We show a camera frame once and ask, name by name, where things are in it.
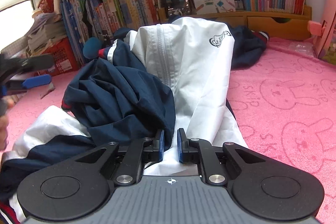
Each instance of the white zipper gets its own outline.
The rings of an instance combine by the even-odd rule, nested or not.
[[[157,24],[157,52],[162,69],[163,83],[171,87],[171,78],[169,73],[168,55],[166,51],[165,36],[161,24]]]

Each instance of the bookshelf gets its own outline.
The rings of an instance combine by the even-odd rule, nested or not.
[[[160,21],[167,22],[164,8],[159,9]],[[219,14],[190,15],[194,18],[204,18],[225,22],[233,27],[245,25],[253,31],[265,31],[271,37],[291,40],[305,40],[310,37],[307,26],[311,20],[311,7],[304,6],[303,14],[289,14],[282,12],[249,12],[237,11]]]

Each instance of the wooden drawer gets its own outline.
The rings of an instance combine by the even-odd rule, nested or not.
[[[307,30],[308,20],[247,17],[247,26],[253,31],[268,32],[270,37],[280,37],[292,40],[304,40],[310,37]]]
[[[215,21],[228,23],[232,27],[246,25],[244,17],[218,17],[215,19]]]

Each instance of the pink plastic object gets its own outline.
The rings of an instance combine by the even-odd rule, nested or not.
[[[323,12],[323,16],[320,22],[321,31],[319,32],[319,28],[317,27],[317,22],[311,23],[311,34],[315,34],[315,32],[319,33],[313,40],[314,50],[318,56],[318,58],[324,57],[329,49],[331,39],[333,37],[335,24],[336,24],[336,1],[335,0],[327,0]]]

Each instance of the metal screw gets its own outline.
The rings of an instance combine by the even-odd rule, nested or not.
[[[212,183],[222,183],[225,181],[225,177],[223,177],[222,175],[211,175],[209,176],[209,180]]]
[[[130,183],[133,178],[130,175],[120,175],[117,177],[117,181],[122,184]]]

